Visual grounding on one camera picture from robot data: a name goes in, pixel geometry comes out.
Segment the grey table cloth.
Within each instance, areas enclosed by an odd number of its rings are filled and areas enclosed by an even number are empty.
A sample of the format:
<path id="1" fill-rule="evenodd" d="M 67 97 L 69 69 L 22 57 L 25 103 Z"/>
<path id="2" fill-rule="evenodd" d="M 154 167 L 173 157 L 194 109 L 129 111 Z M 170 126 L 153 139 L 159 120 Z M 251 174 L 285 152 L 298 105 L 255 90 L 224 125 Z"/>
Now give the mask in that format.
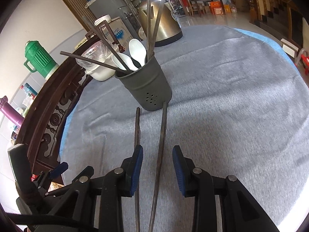
<path id="1" fill-rule="evenodd" d="M 235 175 L 280 231 L 296 231 L 308 214 L 308 86 L 288 57 L 243 30 L 182 32 L 154 51 L 172 88 L 154 231 L 192 231 L 194 199 L 177 186 L 175 145 L 209 174 Z M 65 185 L 88 165 L 100 177 L 132 155 L 137 107 L 115 77 L 85 87 L 61 154 Z M 141 231 L 149 226 L 161 117 L 162 110 L 140 117 Z"/>

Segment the white bowl with plastic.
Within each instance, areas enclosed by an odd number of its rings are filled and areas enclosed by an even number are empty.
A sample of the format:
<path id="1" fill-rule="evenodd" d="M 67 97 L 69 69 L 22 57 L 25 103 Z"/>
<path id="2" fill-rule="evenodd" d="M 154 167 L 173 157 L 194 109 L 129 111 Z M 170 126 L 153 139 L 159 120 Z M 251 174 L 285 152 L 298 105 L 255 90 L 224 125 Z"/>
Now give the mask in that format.
<path id="1" fill-rule="evenodd" d="M 101 41 L 98 41 L 90 46 L 90 48 L 82 53 L 82 56 L 116 67 L 112 61 L 112 52 Z M 80 59 L 76 59 L 76 62 L 79 66 L 85 68 L 85 73 L 87 75 L 90 75 L 97 81 L 106 81 L 115 74 L 115 70 L 100 66 L 95 63 Z"/>

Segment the purple thermos flask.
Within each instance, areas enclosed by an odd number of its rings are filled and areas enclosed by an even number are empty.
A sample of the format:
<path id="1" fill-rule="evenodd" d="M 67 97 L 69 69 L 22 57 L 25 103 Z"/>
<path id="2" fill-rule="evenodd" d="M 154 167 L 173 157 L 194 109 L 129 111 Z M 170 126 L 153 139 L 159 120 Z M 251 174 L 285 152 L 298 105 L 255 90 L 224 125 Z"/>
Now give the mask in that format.
<path id="1" fill-rule="evenodd" d="M 24 118 L 9 104 L 7 96 L 1 98 L 0 106 L 1 112 L 16 126 L 21 127 Z"/>

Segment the green thermos flask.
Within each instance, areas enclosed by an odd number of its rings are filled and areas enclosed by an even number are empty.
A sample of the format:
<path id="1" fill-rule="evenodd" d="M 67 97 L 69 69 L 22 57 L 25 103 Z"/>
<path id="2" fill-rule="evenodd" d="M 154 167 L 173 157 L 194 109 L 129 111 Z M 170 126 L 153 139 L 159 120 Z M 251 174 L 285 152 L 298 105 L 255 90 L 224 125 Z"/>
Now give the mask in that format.
<path id="1" fill-rule="evenodd" d="M 31 72 L 39 72 L 47 81 L 59 68 L 57 62 L 50 56 L 39 41 L 28 41 L 25 44 L 24 66 Z"/>

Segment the carved wooden sideboard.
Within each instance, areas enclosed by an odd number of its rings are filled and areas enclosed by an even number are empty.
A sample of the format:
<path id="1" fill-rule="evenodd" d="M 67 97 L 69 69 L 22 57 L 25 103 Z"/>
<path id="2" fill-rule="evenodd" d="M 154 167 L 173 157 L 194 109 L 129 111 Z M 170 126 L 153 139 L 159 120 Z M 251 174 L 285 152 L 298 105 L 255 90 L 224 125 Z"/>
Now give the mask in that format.
<path id="1" fill-rule="evenodd" d="M 15 141 L 25 144 L 33 175 L 56 168 L 68 115 L 92 80 L 76 59 L 66 58 L 34 99 Z"/>

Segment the white rice cooker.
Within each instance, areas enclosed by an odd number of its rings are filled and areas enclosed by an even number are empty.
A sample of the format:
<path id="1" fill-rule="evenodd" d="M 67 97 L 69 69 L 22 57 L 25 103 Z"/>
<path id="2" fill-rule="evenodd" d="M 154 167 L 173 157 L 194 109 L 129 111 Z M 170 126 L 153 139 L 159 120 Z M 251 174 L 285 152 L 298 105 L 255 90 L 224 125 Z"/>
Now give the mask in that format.
<path id="1" fill-rule="evenodd" d="M 95 22 L 94 25 L 98 26 L 100 23 L 102 23 L 103 21 L 107 21 L 108 23 L 110 23 L 112 21 L 111 17 L 109 14 L 101 16 L 100 18 L 98 18 Z"/>

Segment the red plastic stool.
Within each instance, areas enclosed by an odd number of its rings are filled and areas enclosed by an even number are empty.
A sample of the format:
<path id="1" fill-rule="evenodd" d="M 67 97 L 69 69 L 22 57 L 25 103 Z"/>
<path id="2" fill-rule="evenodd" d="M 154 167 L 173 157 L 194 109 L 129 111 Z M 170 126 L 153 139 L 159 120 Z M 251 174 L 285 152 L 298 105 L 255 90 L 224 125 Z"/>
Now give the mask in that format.
<path id="1" fill-rule="evenodd" d="M 297 67 L 299 62 L 302 62 L 303 68 L 305 69 L 305 75 L 308 75 L 309 59 L 308 51 L 305 48 L 302 48 L 297 55 L 294 65 Z"/>

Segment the dark grey utensil holder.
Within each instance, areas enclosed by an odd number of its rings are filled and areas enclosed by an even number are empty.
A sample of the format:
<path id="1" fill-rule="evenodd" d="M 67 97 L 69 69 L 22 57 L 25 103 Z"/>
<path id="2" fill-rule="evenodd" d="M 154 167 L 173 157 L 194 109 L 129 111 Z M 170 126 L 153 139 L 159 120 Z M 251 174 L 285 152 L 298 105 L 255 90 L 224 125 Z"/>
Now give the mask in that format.
<path id="1" fill-rule="evenodd" d="M 147 111 L 161 109 L 172 98 L 172 89 L 154 56 L 137 71 L 127 75 L 116 72 L 115 77 Z"/>

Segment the brass electric kettle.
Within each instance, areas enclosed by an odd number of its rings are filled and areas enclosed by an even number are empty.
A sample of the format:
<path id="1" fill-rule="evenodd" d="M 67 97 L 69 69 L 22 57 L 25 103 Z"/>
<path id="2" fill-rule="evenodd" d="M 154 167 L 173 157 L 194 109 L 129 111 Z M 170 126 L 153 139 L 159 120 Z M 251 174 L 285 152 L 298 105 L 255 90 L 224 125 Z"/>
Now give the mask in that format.
<path id="1" fill-rule="evenodd" d="M 151 0 L 151 31 L 154 30 L 157 14 L 159 12 L 160 1 Z M 143 0 L 138 7 L 138 18 L 141 27 L 147 34 L 147 0 Z M 155 47 L 162 47 L 174 43 L 183 37 L 182 30 L 178 22 L 172 17 L 171 11 L 165 5 L 159 22 Z"/>

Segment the white plastic spoon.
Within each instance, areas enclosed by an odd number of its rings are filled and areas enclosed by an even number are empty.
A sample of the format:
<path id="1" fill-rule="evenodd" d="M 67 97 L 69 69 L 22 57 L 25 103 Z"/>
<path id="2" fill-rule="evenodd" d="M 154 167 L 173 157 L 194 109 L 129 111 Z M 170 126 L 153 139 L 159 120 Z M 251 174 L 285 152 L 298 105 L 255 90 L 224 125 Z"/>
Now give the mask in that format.
<path id="1" fill-rule="evenodd" d="M 129 42 L 129 53 L 131 57 L 139 62 L 141 66 L 146 64 L 147 51 L 138 39 L 131 39 Z"/>

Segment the white spoon in holder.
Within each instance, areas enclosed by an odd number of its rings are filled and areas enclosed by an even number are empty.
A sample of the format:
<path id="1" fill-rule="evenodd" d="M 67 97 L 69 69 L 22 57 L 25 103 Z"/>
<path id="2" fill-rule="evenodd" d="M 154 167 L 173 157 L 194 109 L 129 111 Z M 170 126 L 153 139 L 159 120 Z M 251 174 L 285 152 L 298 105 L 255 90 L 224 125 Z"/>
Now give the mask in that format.
<path id="1" fill-rule="evenodd" d="M 120 68 L 121 70 L 126 70 L 126 68 L 123 65 L 123 63 L 125 63 L 127 68 L 130 69 L 131 71 L 134 72 L 138 70 L 138 68 L 134 65 L 132 59 L 128 55 L 120 53 L 120 52 L 118 52 L 117 54 L 119 58 L 122 59 L 123 61 L 123 62 L 120 62 L 120 60 L 117 59 L 117 57 L 114 54 L 112 54 L 112 61 L 118 68 Z"/>

